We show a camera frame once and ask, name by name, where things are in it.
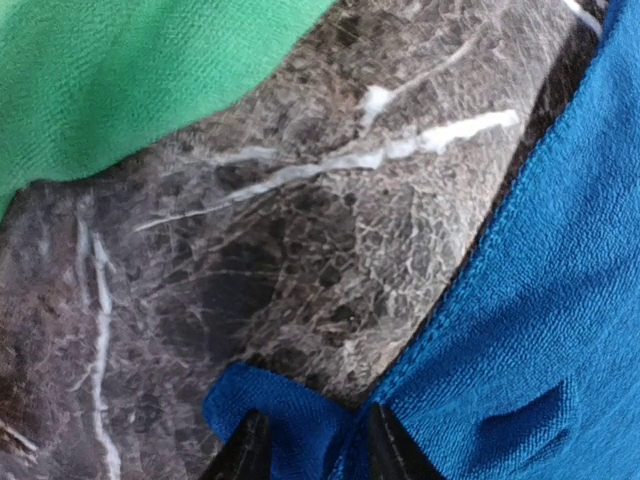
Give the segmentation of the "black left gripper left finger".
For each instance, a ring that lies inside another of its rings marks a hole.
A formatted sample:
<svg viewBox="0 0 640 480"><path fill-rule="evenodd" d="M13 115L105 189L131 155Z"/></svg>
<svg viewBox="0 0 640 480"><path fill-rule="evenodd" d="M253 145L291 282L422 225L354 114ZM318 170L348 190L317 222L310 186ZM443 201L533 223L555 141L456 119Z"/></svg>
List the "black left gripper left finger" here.
<svg viewBox="0 0 640 480"><path fill-rule="evenodd" d="M268 417L250 410L220 452L200 476L201 480L269 480L272 442Z"/></svg>

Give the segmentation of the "royal blue towel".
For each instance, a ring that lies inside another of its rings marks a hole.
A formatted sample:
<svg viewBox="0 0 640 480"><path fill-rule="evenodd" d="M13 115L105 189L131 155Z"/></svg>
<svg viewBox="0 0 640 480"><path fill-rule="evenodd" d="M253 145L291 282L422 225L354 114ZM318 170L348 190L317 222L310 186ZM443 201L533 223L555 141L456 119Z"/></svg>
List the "royal blue towel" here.
<svg viewBox="0 0 640 480"><path fill-rule="evenodd" d="M354 412L230 366L203 413L270 423L270 479L371 479L374 403L443 479L639 475L639 5L597 55L432 319Z"/></svg>

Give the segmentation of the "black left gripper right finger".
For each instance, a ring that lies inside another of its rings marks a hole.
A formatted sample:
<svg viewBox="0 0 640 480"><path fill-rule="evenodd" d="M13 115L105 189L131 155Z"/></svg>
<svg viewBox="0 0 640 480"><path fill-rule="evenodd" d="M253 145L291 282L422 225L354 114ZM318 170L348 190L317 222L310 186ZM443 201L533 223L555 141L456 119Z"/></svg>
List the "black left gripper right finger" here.
<svg viewBox="0 0 640 480"><path fill-rule="evenodd" d="M369 476L374 480L442 480L394 412L374 403L367 427Z"/></svg>

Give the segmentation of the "green towel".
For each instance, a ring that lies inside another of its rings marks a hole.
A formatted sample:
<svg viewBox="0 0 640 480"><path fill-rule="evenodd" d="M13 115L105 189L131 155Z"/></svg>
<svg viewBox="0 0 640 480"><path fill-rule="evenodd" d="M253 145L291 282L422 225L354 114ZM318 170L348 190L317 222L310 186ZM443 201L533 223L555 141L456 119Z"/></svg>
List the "green towel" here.
<svg viewBox="0 0 640 480"><path fill-rule="evenodd" d="M5 1L1 202L95 175L264 81L326 1Z"/></svg>

